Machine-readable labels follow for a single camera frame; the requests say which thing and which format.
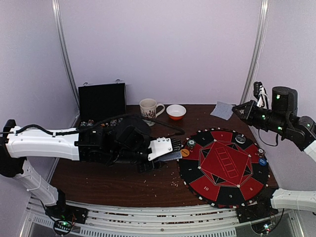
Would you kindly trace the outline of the black dealer button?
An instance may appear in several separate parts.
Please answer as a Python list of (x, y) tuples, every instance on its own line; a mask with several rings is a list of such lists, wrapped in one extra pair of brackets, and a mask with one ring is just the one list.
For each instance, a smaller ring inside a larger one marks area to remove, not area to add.
[(235, 140), (240, 144), (244, 144), (246, 142), (246, 137), (243, 134), (238, 134), (235, 137)]

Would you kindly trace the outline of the stack of poker chips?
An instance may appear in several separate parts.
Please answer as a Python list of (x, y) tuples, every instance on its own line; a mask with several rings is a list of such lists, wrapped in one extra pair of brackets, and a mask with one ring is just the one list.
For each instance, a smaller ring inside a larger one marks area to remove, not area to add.
[(258, 154), (259, 157), (263, 157), (265, 155), (265, 150), (259, 148), (257, 154)]
[(187, 147), (189, 150), (192, 150), (196, 145), (196, 141), (194, 139), (189, 139), (187, 141)]

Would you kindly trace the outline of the blue small blind button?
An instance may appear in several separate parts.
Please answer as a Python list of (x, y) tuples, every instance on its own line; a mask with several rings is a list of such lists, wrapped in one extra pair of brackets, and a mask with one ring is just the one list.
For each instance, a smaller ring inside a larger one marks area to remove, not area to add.
[(267, 160), (264, 159), (264, 158), (259, 158), (258, 163), (259, 163), (261, 166), (266, 166), (266, 165), (267, 165)]

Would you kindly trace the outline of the deck of playing cards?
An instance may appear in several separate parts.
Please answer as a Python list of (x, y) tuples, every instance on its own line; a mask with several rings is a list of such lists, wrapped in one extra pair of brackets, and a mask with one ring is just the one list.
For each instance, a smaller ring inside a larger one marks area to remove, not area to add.
[(177, 152), (171, 152), (159, 157), (158, 161), (166, 162), (166, 161), (177, 160), (181, 158), (182, 158), (181, 152), (177, 151)]

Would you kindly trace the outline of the orange big blind button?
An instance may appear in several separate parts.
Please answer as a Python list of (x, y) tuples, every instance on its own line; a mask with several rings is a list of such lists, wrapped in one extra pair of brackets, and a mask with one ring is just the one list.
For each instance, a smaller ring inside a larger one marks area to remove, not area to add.
[(181, 156), (183, 157), (183, 158), (186, 158), (186, 157), (188, 157), (189, 155), (190, 155), (190, 150), (188, 150), (188, 149), (181, 149)]

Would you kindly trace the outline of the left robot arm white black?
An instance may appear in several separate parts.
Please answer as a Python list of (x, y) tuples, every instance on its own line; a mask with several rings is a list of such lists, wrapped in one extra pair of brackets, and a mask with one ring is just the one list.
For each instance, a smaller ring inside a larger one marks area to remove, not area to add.
[(47, 130), (37, 124), (19, 127), (6, 122), (0, 133), (0, 173), (20, 181), (43, 204), (45, 214), (54, 219), (83, 224), (88, 211), (66, 203), (65, 193), (35, 171), (28, 157), (54, 157), (72, 161), (95, 162), (106, 166), (134, 164), (139, 172), (158, 169), (162, 160), (180, 154), (182, 144), (176, 136), (183, 129), (155, 138), (148, 120), (140, 115), (119, 115), (79, 127)]

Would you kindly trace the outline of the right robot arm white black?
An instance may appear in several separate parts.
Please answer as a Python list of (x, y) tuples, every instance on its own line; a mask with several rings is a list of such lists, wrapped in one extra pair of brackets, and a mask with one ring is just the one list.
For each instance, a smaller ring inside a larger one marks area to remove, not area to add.
[[(316, 158), (316, 123), (309, 116), (299, 117), (298, 92), (285, 86), (272, 88), (272, 102), (268, 103), (266, 89), (261, 82), (254, 83), (255, 100), (236, 105), (234, 114), (249, 126), (265, 132), (273, 131), (282, 140), (293, 142), (312, 159)], [(293, 191), (269, 188), (254, 205), (253, 214), (265, 217), (273, 209), (294, 209), (316, 212), (314, 191)]]

